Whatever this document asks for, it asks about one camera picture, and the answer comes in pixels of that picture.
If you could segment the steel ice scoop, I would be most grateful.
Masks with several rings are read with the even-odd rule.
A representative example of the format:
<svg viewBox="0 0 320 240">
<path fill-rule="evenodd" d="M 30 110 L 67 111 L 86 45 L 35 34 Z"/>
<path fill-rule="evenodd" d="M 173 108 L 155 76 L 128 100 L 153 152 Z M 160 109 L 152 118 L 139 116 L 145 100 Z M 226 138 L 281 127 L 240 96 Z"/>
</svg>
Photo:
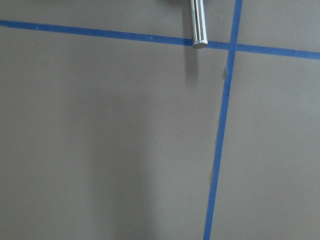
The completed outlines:
<svg viewBox="0 0 320 240">
<path fill-rule="evenodd" d="M 203 0 L 189 0 L 192 47 L 203 49 L 208 46 L 205 3 Z"/>
</svg>

